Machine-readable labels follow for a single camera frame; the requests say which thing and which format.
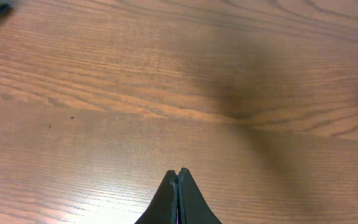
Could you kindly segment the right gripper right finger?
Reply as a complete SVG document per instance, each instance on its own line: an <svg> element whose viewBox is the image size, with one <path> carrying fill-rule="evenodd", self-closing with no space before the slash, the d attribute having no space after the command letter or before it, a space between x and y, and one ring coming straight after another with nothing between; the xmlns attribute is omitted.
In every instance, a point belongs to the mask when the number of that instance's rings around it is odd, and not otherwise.
<svg viewBox="0 0 358 224"><path fill-rule="evenodd" d="M178 175L178 222L181 224L222 224L209 208L187 168L181 168Z"/></svg>

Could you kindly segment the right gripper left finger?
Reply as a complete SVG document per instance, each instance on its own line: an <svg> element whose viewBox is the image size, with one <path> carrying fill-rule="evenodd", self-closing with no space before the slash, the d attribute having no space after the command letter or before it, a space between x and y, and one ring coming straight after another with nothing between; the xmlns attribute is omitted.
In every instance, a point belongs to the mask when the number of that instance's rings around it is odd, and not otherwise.
<svg viewBox="0 0 358 224"><path fill-rule="evenodd" d="M174 170L164 175L149 206L135 224L176 224L178 219L178 180Z"/></svg>

